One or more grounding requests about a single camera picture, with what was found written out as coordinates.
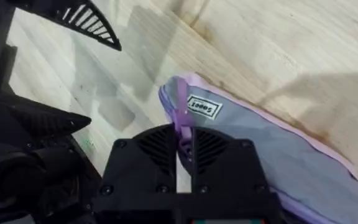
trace black 3d-printed part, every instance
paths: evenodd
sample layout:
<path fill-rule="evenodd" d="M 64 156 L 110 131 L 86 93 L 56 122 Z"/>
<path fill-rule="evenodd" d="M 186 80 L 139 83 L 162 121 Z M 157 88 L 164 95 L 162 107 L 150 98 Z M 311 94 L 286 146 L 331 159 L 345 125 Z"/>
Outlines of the black 3d-printed part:
<path fill-rule="evenodd" d="M 93 200 L 98 223 L 188 224 L 192 220 L 280 222 L 252 141 L 193 127 L 191 193 L 176 193 L 173 124 L 117 140 Z"/>
<path fill-rule="evenodd" d="M 102 12 L 90 0 L 10 0 L 14 6 L 42 16 L 121 51 L 121 44 Z"/>
<path fill-rule="evenodd" d="M 62 137 L 89 125 L 91 119 L 26 98 L 0 93 L 0 104 L 34 139 Z"/>

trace light wood plank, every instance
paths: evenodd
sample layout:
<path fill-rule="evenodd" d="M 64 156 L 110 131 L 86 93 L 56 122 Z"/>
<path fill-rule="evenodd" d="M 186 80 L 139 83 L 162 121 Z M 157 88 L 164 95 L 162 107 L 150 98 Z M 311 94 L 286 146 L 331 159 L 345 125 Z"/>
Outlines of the light wood plank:
<path fill-rule="evenodd" d="M 95 3 L 122 52 L 22 11 L 9 40 L 18 94 L 92 117 L 76 139 L 100 172 L 115 139 L 166 122 L 158 87 L 184 71 L 313 134 L 358 170 L 358 1 Z"/>

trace vent grille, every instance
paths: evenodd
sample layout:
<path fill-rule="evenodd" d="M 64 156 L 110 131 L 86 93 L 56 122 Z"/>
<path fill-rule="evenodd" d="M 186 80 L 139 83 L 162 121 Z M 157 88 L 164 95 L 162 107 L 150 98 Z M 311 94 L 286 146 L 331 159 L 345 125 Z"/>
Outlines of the vent grille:
<path fill-rule="evenodd" d="M 206 171 L 219 155 L 224 152 L 229 142 L 215 134 L 207 133 L 202 130 L 196 130 L 197 140 L 197 168 L 198 173 Z"/>
<path fill-rule="evenodd" d="M 66 8 L 63 12 L 58 11 L 56 20 L 68 28 L 98 40 L 102 44 L 121 50 L 119 40 L 106 18 L 90 1 Z"/>
<path fill-rule="evenodd" d="M 90 0 L 54 1 L 52 5 L 48 1 L 12 0 L 12 4 L 121 51 L 108 20 Z"/>
<path fill-rule="evenodd" d="M 168 152 L 168 129 L 163 128 L 138 140 L 138 146 L 144 151 L 160 170 L 169 175 L 170 153 Z"/>

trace gray fabric panel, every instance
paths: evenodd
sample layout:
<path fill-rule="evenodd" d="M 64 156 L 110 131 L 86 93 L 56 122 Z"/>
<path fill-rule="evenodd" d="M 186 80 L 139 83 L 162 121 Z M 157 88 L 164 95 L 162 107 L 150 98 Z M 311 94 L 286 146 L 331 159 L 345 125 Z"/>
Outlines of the gray fabric panel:
<path fill-rule="evenodd" d="M 176 89 L 172 78 L 165 91 L 175 108 Z M 215 120 L 189 111 L 195 126 L 253 140 L 272 187 L 334 222 L 358 223 L 358 182 L 342 164 L 315 150 L 298 135 L 219 95 L 197 87 L 189 87 L 188 94 L 223 104 Z"/>

